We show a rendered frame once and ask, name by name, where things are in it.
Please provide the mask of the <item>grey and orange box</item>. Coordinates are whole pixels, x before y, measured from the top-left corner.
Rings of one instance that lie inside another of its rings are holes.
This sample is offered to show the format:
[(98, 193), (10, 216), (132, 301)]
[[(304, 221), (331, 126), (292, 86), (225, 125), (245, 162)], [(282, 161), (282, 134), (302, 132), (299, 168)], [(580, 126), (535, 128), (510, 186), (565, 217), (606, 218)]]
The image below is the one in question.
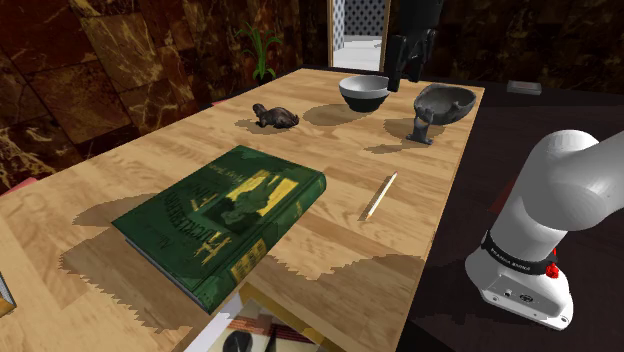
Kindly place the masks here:
[(17, 304), (0, 272), (0, 317), (10, 314), (16, 307)]

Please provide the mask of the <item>green hardcover book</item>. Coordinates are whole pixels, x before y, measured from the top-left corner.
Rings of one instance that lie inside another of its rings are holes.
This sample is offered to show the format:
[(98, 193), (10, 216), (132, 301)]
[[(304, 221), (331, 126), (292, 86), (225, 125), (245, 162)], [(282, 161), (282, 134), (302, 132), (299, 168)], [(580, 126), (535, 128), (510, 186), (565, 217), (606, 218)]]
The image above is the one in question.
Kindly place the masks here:
[(213, 313), (325, 189), (322, 172), (238, 145), (112, 224)]

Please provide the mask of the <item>dark brown animal figurine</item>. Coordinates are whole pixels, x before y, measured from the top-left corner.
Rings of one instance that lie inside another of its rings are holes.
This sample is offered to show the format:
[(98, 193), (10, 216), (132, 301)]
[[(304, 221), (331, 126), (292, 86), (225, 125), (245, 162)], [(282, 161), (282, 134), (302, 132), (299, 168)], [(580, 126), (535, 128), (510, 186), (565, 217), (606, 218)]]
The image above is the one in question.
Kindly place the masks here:
[(299, 117), (283, 107), (274, 107), (267, 110), (262, 104), (256, 103), (252, 110), (258, 117), (256, 124), (262, 128), (272, 125), (274, 128), (290, 128), (299, 123)]

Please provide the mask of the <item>green potted plant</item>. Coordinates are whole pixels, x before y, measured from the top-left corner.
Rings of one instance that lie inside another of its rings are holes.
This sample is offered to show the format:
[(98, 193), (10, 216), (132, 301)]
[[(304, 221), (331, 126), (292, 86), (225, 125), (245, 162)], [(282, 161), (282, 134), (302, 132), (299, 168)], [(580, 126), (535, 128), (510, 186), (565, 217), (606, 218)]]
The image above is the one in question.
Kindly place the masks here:
[(261, 35), (258, 28), (252, 27), (246, 22), (246, 28), (238, 29), (234, 36), (237, 37), (240, 34), (246, 35), (252, 42), (253, 51), (250, 49), (244, 49), (243, 52), (250, 54), (256, 60), (256, 66), (252, 73), (252, 78), (258, 83), (263, 85), (271, 80), (277, 78), (277, 74), (273, 68), (268, 64), (268, 47), (270, 44), (281, 44), (282, 41), (276, 36), (274, 30), (268, 30)]

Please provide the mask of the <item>flat grey box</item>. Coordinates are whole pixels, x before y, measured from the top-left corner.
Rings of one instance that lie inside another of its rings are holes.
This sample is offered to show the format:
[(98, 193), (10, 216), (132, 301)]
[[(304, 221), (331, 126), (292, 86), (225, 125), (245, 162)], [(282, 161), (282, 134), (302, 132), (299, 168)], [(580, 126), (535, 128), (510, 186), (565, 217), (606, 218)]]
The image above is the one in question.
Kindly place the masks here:
[(539, 96), (542, 93), (542, 86), (538, 82), (509, 80), (507, 91), (509, 93)]

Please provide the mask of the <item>white pencil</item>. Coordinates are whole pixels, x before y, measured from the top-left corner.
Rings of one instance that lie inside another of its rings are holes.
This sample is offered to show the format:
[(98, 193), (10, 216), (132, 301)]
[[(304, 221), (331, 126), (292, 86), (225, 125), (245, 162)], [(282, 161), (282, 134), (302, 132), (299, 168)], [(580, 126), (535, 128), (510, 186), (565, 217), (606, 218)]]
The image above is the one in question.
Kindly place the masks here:
[(390, 188), (390, 186), (392, 185), (392, 183), (396, 179), (397, 175), (398, 175), (398, 171), (395, 171), (391, 176), (388, 177), (386, 182), (383, 184), (383, 187), (378, 192), (379, 194), (374, 198), (374, 201), (372, 202), (371, 206), (369, 207), (368, 211), (366, 212), (364, 220), (368, 220), (374, 214), (376, 208), (379, 206), (381, 200), (383, 199), (383, 197), (387, 193), (388, 189)]

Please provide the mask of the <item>white and black bowl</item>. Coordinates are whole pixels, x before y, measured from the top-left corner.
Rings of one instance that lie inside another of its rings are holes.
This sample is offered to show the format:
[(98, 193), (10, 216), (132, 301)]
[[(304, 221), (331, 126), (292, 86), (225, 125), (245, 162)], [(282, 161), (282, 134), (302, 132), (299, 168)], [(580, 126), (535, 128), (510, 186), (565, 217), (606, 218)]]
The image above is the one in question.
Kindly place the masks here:
[(387, 77), (377, 75), (350, 76), (339, 82), (339, 91), (351, 110), (373, 112), (389, 95), (388, 81)]

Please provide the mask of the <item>pink flat object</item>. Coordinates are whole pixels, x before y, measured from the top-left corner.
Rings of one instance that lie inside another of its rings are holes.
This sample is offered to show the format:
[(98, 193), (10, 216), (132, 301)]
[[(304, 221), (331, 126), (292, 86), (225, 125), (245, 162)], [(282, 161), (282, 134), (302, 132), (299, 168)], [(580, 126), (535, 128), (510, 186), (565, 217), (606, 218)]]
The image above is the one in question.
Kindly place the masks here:
[(31, 185), (31, 184), (33, 184), (33, 183), (35, 183), (37, 181), (38, 180), (36, 178), (29, 177), (29, 178), (25, 179), (24, 181), (18, 183), (17, 185), (11, 187), (9, 190), (7, 190), (6, 192), (2, 193), (0, 196), (4, 196), (4, 195), (7, 195), (7, 194), (10, 194), (10, 193), (12, 193), (14, 191), (17, 191), (17, 190), (19, 190), (21, 188), (24, 188), (24, 187), (26, 187), (28, 185)]

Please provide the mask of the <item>grey hand-held dish sculpture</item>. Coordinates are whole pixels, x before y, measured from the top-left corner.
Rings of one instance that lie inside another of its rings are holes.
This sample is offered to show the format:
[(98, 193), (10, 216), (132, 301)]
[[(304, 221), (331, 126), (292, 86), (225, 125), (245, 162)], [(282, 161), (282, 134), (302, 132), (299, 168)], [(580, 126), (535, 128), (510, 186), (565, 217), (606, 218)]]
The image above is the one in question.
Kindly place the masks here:
[(474, 107), (476, 94), (458, 86), (433, 83), (425, 87), (414, 100), (413, 131), (407, 140), (431, 145), (427, 137), (431, 125), (443, 126), (461, 120)]

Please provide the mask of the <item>dark robot stand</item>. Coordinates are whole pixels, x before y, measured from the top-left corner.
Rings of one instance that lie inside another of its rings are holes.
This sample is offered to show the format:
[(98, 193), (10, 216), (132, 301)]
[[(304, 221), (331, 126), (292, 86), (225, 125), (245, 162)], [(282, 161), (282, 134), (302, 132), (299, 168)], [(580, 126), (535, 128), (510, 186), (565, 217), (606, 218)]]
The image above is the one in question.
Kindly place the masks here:
[(624, 130), (624, 96), (484, 87), (396, 352), (624, 352), (624, 209), (558, 246), (574, 300), (563, 331), (484, 302), (464, 270), (534, 145), (563, 129), (598, 140)]

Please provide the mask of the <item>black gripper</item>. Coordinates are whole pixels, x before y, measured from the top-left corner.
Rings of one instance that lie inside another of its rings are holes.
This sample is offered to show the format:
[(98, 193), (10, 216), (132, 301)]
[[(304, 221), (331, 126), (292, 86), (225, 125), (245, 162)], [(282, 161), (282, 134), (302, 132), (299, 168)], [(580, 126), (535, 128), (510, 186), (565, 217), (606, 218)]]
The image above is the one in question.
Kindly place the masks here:
[(434, 27), (400, 29), (399, 35), (388, 39), (386, 47), (387, 89), (397, 92), (401, 80), (401, 55), (403, 50), (411, 50), (406, 72), (410, 82), (418, 82), (424, 65), (431, 58), (437, 31)]

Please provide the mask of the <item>wooden table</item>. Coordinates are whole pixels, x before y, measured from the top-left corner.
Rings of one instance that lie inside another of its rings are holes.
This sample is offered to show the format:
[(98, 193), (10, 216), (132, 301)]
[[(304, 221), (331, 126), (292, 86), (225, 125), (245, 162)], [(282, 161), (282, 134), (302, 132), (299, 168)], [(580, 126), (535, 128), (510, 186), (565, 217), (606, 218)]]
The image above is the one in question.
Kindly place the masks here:
[[(327, 188), (247, 283), (345, 352), (395, 352), (473, 118), (406, 139), (421, 85), (358, 114), (337, 72), (300, 69), (0, 197), (0, 272), (17, 307), (0, 352), (181, 352), (210, 316), (112, 221), (236, 145), (322, 171)], [(290, 128), (252, 110), (283, 107)], [(398, 175), (366, 212), (389, 176)]]

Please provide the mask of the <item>yellow-edged colourful flat book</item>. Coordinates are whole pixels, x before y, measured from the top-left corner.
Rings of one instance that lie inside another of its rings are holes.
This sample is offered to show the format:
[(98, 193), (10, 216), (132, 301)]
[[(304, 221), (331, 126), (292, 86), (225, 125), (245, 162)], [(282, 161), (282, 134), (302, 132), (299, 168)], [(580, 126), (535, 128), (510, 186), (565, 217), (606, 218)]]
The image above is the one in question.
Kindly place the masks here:
[(345, 352), (249, 283), (184, 352)]

